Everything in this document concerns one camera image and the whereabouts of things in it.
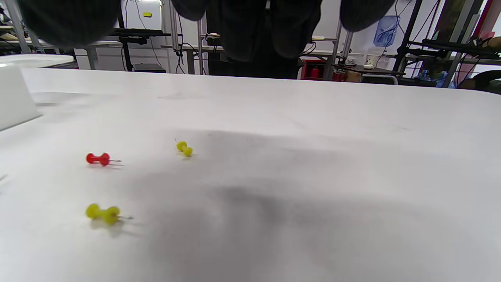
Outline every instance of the red fire extinguisher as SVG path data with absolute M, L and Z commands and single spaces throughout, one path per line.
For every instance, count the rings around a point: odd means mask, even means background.
M 310 77 L 319 78 L 320 77 L 320 70 L 317 67 L 313 67 L 313 69 L 310 72 Z

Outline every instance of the yellow push pin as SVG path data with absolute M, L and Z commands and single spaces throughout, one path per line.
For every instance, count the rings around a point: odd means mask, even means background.
M 185 155 L 186 157 L 191 157 L 191 154 L 193 153 L 193 149 L 191 147 L 188 147 L 188 144 L 186 144 L 186 142 L 184 141 L 181 141 L 179 142 L 177 139 L 176 139 L 176 142 L 177 142 L 177 149 L 180 150 L 181 152 L 183 152 L 183 155 Z
M 120 209 L 118 207 L 113 206 L 107 210 L 102 210 L 98 204 L 91 204 L 88 206 L 85 214 L 92 219 L 100 217 L 109 225 L 117 223 L 121 218 L 132 219 L 132 217 L 120 216 Z

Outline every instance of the white tabletop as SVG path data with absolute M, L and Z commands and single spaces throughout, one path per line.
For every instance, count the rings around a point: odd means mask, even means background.
M 501 97 L 30 69 L 0 132 L 0 281 L 501 277 Z M 175 141 L 194 149 L 191 159 Z M 91 166 L 107 152 L 122 167 Z M 84 215 L 117 205 L 113 227 Z

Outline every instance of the red push pin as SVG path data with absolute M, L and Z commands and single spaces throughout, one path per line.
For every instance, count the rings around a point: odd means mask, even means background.
M 118 161 L 118 160 L 110 160 L 110 155 L 108 155 L 107 153 L 104 153 L 98 157 L 96 157 L 93 153 L 89 153 L 87 155 L 87 162 L 90 163 L 90 164 L 93 164 L 93 163 L 100 163 L 102 166 L 107 166 L 110 164 L 110 162 L 121 162 L 121 161 Z

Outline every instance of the push pin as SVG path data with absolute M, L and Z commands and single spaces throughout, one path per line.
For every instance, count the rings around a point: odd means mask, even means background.
M 107 210 L 102 210 L 98 204 L 91 204 L 90 206 L 88 206 L 85 214 L 87 215 L 87 217 L 92 219 L 100 217 L 109 225 L 117 223 L 117 221 L 120 219 L 133 219 L 133 217 L 131 216 L 120 216 L 120 209 L 118 207 L 113 206 L 111 208 L 108 208 Z
M 185 155 L 186 157 L 191 157 L 191 154 L 193 153 L 193 149 L 191 147 L 188 147 L 188 144 L 186 144 L 186 142 L 184 141 L 181 141 L 179 142 L 177 139 L 176 139 L 176 142 L 177 142 L 177 149 L 180 150 L 181 152 L 183 152 L 183 155 Z
M 93 153 L 89 153 L 87 155 L 87 162 L 90 163 L 90 164 L 94 164 L 94 163 L 100 163 L 102 166 L 107 166 L 110 164 L 110 162 L 121 162 L 119 160 L 110 160 L 110 155 L 108 155 L 107 153 L 104 153 L 100 156 L 95 156 Z

